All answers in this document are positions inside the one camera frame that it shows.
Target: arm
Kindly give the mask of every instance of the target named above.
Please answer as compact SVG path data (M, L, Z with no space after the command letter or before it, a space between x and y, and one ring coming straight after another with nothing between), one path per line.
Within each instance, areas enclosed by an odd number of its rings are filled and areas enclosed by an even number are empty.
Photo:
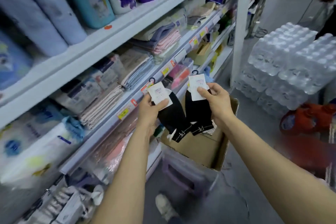
M283 157L233 114L229 94L216 83L210 103L215 123L227 135L262 192L282 220L289 223L335 223L336 194L313 175Z
M168 100L164 100L151 106L149 94L144 96L139 105L136 129L92 224L142 223L149 138L154 133L159 110L167 104Z

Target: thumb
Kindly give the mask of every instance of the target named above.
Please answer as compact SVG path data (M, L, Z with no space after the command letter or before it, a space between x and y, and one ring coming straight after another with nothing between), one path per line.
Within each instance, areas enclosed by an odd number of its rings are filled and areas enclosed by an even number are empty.
M198 87L197 91L202 97L206 98L208 101L212 97L212 95L205 88Z
M165 108L169 103L169 99L166 98L165 100L162 100L160 103L158 103L155 108L157 109L157 111L162 110L163 108Z

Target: person's right hand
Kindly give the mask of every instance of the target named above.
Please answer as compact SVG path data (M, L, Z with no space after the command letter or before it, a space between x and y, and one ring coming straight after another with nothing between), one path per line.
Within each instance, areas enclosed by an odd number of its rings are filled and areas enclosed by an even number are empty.
M213 120L217 126L220 126L222 122L231 117L234 117L234 113L231 108L230 95L217 83L207 83L212 95L204 88L198 87L198 93L206 98L210 104Z

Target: pant leg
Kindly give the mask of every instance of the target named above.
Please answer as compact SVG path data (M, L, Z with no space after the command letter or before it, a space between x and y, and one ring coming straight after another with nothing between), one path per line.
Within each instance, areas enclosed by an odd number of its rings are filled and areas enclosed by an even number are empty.
M183 224L182 220L180 217L172 217L169 221L168 224Z

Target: person's left hand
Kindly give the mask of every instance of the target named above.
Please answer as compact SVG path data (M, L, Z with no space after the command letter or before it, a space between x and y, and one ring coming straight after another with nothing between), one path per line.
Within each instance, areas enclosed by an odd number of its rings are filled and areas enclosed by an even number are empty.
M139 115L137 121L137 128L144 128L148 130L149 136L154 134L156 129L156 119L161 109L166 107L169 103L168 99L161 101L158 105L152 105L152 98L147 93L139 104Z

